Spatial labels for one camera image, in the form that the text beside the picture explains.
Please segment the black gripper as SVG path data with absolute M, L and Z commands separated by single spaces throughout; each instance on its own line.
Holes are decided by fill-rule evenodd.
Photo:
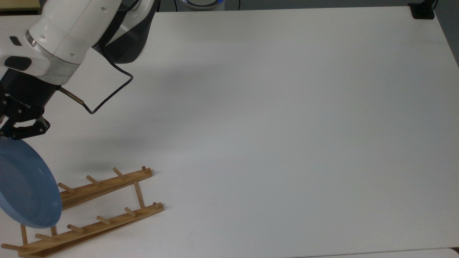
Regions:
M 45 134 L 50 128 L 50 123 L 42 117 L 44 109 L 60 86 L 14 69 L 7 69 L 0 83 L 1 136 L 19 140 Z M 14 126 L 17 122 L 35 119 L 33 125 Z

